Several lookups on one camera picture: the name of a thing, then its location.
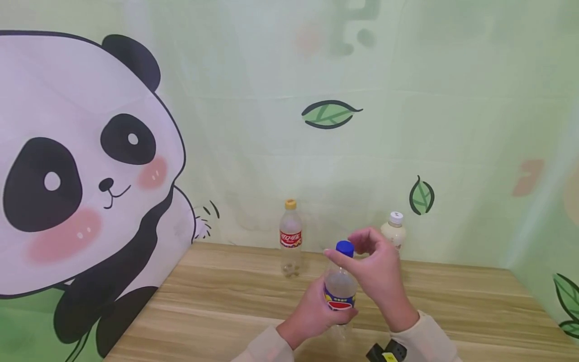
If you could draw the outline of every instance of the person's right hand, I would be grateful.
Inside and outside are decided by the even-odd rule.
[[[324,255],[350,272],[367,296],[378,306],[392,332],[410,329],[420,319],[402,284],[400,258],[392,243],[374,228],[355,231],[348,238],[356,253],[369,253],[362,260],[350,258],[336,250]]]

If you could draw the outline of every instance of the wrist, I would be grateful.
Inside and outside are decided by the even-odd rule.
[[[303,329],[296,322],[294,315],[289,316],[279,326],[276,327],[277,333],[282,337],[292,350],[300,347],[307,339],[303,334]]]
[[[406,295],[398,300],[382,302],[378,305],[378,309],[393,333],[409,330],[420,320],[418,310]]]

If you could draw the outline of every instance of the yellow label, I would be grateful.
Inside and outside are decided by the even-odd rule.
[[[386,362],[398,362],[396,357],[392,354],[392,352],[384,352],[382,353],[382,357],[386,360]]]

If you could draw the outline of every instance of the sleeve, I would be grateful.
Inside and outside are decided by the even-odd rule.
[[[232,362],[294,362],[294,353],[276,329],[269,327]]]
[[[406,347],[405,362],[461,362],[455,344],[442,328],[431,316],[419,313],[412,328],[391,333],[393,340]]]

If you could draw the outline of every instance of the blue bottle cap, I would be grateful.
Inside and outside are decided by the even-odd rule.
[[[336,244],[336,250],[350,258],[354,257],[354,244],[350,243],[348,240],[338,242]]]

